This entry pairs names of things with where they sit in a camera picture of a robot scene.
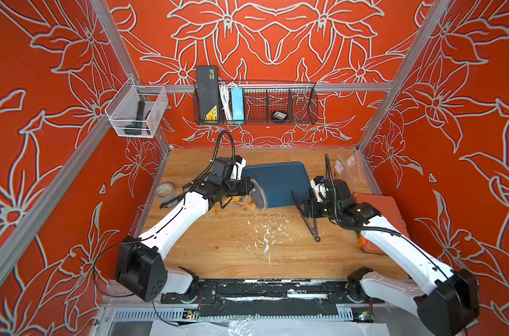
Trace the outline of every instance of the white mesh basket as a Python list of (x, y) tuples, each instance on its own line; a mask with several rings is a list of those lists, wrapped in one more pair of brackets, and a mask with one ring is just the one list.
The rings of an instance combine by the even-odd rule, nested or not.
[[(144, 108), (141, 118), (137, 119), (139, 101), (144, 101)], [(161, 88), (154, 101), (137, 93), (137, 85), (130, 78), (116, 93), (105, 113), (118, 136), (153, 138), (168, 103), (165, 88)]]

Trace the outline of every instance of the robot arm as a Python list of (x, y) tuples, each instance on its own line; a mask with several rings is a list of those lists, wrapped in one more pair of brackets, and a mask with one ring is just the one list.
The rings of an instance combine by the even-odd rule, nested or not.
[(182, 269), (166, 270), (163, 260), (174, 243), (199, 217), (223, 197), (244, 196), (253, 188), (250, 178), (242, 177), (245, 159), (217, 158), (206, 180), (194, 181), (172, 211), (138, 238), (127, 236), (121, 243), (115, 279), (149, 302), (161, 292), (185, 293), (193, 274)]
[(340, 227), (360, 233), (381, 248), (411, 277), (386, 278), (362, 267), (348, 276), (347, 295), (361, 303), (382, 299), (419, 317), (436, 336), (454, 336), (479, 314), (478, 283), (466, 269), (455, 271), (399, 232), (368, 203), (356, 204), (346, 182), (333, 180), (326, 156), (328, 180), (311, 182), (316, 198), (297, 204), (302, 216), (328, 217)]

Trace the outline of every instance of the metal vent grill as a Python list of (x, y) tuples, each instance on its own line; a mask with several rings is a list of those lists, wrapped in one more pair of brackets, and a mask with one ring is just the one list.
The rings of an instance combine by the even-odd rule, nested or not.
[[(190, 321), (182, 319), (184, 307), (157, 307), (159, 316), (165, 321)], [(337, 307), (338, 315), (287, 315), (287, 316), (261, 316), (255, 315), (256, 319), (304, 319), (304, 320), (321, 320), (321, 321), (353, 321), (353, 313), (350, 307)], [(204, 322), (220, 322), (231, 319), (247, 318), (244, 315), (227, 315), (227, 316), (208, 316), (201, 317), (197, 321)], [(156, 312), (152, 308), (117, 308), (114, 318), (115, 321), (153, 321), (159, 319)]]

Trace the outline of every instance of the blue cutting board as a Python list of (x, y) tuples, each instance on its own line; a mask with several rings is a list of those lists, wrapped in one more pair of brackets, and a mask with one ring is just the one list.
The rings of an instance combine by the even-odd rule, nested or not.
[(310, 198), (310, 180), (301, 162), (248, 165), (242, 176), (255, 179), (264, 190), (268, 207), (295, 205), (290, 190), (298, 202)]

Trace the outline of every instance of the wire mesh basket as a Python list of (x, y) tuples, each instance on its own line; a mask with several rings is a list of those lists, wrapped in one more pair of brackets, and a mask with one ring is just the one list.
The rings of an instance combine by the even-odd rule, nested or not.
[(153, 138), (169, 103), (165, 88), (157, 99), (137, 92), (130, 78), (105, 109), (111, 125), (120, 137)]
[[(227, 120), (219, 102), (219, 118), (201, 118), (198, 85), (195, 83), (193, 95), (193, 114), (199, 125), (307, 125), (318, 121), (318, 96), (314, 83), (272, 83), (238, 84), (243, 89), (243, 119)], [(229, 90), (229, 109), (232, 111), (232, 98)], [(276, 118), (276, 112), (284, 119)]]

